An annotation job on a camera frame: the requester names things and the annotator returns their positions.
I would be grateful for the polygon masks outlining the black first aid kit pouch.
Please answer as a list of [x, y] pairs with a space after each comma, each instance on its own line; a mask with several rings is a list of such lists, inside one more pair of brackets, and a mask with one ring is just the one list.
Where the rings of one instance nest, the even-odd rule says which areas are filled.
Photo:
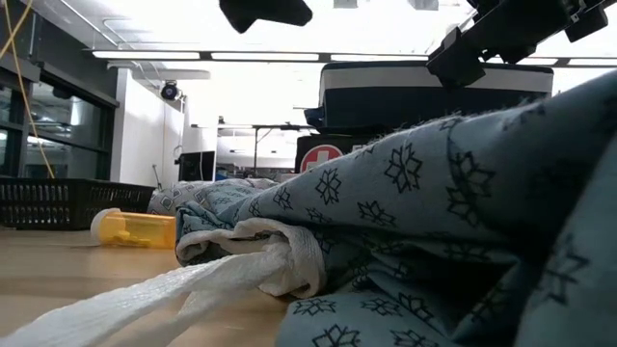
[[296, 143], [294, 172], [301, 174], [379, 139], [379, 136], [341, 134], [314, 134], [299, 137]]

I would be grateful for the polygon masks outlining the black plastic slotted basket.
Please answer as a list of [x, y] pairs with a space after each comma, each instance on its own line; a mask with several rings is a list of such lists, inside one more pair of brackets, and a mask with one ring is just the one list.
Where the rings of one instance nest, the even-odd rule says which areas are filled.
[[154, 189], [80, 178], [0, 177], [0, 226], [82, 230], [107, 208], [144, 213]]

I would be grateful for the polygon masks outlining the black computer monitor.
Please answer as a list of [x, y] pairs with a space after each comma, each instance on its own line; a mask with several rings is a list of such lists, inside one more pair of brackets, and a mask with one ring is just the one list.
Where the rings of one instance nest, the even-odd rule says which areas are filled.
[[178, 165], [179, 181], [213, 181], [215, 151], [182, 153], [174, 163]]

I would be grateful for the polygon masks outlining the black background desk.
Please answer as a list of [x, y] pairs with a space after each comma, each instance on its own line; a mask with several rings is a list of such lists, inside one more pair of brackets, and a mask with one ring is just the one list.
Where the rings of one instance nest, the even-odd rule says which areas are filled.
[[297, 139], [314, 127], [297, 124], [219, 124], [217, 161], [247, 168], [292, 169]]

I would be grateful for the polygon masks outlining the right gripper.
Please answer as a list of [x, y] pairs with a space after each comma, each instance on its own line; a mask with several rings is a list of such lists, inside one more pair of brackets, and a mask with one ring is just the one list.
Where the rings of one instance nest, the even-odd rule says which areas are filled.
[[563, 32], [568, 41], [608, 25], [605, 9], [617, 0], [465, 0], [473, 25], [454, 27], [429, 56], [426, 67], [447, 89], [466, 87], [485, 75], [483, 64], [498, 56], [514, 65], [537, 45]]

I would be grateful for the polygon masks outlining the black first aid case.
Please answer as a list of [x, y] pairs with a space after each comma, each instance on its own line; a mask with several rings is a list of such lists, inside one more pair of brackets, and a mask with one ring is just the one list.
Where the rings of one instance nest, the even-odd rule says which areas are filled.
[[485, 75], [472, 84], [445, 88], [421, 61], [328, 63], [320, 73], [318, 105], [304, 116], [322, 133], [362, 133], [513, 107], [552, 93], [549, 67], [482, 68]]

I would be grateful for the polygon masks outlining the teal patterned folded gown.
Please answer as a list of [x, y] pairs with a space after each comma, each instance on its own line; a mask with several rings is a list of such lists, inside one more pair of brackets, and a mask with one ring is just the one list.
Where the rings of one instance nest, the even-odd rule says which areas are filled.
[[51, 310], [0, 347], [165, 347], [219, 304], [291, 295], [277, 347], [617, 347], [617, 70], [432, 120], [175, 214], [179, 268]]

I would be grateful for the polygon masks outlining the orange pill bottle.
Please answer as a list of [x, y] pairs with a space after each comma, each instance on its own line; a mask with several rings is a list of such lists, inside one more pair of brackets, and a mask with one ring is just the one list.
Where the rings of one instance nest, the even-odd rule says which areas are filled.
[[172, 250], [176, 221], [173, 216], [109, 208], [94, 216], [90, 233], [93, 240], [103, 246]]

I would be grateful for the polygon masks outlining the pale grey patterned gown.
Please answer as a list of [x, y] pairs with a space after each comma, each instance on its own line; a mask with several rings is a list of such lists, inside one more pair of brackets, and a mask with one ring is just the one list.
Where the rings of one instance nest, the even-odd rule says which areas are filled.
[[172, 188], [156, 190], [148, 203], [147, 213], [172, 216], [178, 207], [190, 201], [219, 212], [247, 196], [276, 185], [278, 182], [268, 178], [180, 181]]

